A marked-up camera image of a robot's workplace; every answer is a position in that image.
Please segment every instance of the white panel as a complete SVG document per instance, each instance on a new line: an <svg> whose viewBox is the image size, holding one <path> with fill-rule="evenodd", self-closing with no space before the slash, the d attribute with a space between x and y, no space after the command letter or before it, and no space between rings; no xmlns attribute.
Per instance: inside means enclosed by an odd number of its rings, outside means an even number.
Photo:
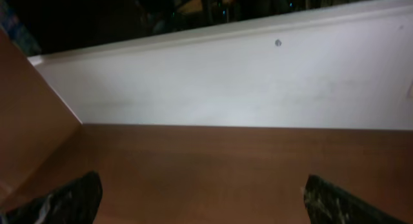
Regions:
<svg viewBox="0 0 413 224"><path fill-rule="evenodd" d="M45 57L37 69L83 123L413 130L406 3L291 14L271 28L277 17L215 26L187 31L190 41L181 32L101 46ZM216 34L237 26L243 32Z"/></svg>

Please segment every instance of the brown surface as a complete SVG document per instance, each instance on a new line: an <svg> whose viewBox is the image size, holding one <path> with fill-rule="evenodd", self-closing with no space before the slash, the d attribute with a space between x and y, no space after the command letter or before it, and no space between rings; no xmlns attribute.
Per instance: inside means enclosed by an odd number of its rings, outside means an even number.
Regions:
<svg viewBox="0 0 413 224"><path fill-rule="evenodd" d="M9 207L100 173L95 223L309 223L318 174L413 223L411 132L85 125Z"/></svg>
<svg viewBox="0 0 413 224"><path fill-rule="evenodd" d="M0 203L79 126L0 30Z"/></svg>

